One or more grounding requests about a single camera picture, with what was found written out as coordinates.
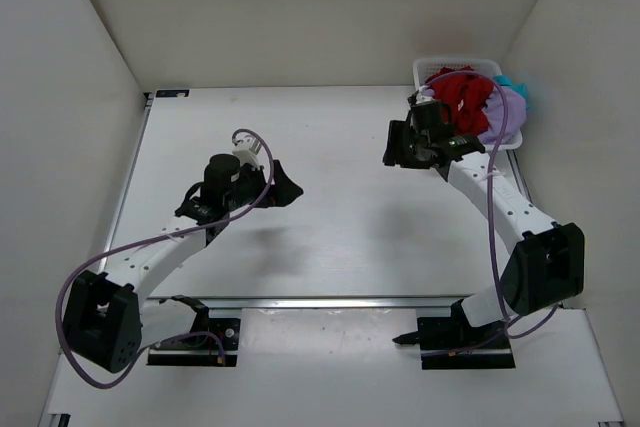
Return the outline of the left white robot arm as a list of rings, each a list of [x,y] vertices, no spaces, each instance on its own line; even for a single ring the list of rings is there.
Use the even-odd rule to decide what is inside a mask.
[[[153,291],[188,259],[208,247],[244,207],[286,207],[303,190],[279,161],[263,168],[231,154],[210,158],[157,240],[125,248],[126,257],[101,273],[83,270],[66,283],[56,308],[65,356],[82,357],[117,374],[145,348],[177,340],[198,347],[215,336],[209,310],[184,294],[152,300]]]

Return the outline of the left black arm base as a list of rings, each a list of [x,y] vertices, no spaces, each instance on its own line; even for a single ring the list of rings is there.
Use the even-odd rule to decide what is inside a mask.
[[[141,308],[140,346],[147,364],[171,367],[234,367],[241,314],[213,313],[196,298],[177,295]]]

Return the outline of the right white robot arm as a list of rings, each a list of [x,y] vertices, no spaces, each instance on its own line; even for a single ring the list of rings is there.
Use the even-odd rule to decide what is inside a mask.
[[[452,112],[440,101],[416,93],[408,103],[406,118],[389,125],[384,164],[436,170],[485,217],[489,243],[503,242],[510,254],[504,269],[492,269],[493,286],[452,306],[452,340],[470,347],[489,324],[528,316],[581,294],[583,231],[574,223],[558,223],[515,189],[476,136],[455,133]]]

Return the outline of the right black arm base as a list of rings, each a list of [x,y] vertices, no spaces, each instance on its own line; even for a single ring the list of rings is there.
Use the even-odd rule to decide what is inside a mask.
[[[516,367],[503,324],[466,327],[452,317],[419,317],[417,330],[392,339],[401,347],[417,345],[421,369],[502,370]]]

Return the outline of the red t shirt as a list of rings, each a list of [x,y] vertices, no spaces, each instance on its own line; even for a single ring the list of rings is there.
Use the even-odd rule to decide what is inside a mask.
[[[465,66],[460,70],[471,72],[473,68]],[[443,67],[426,82],[433,91],[431,96],[443,104],[444,119],[453,124],[455,134],[479,136],[489,129],[484,108],[494,86],[471,73],[459,74],[460,70]]]

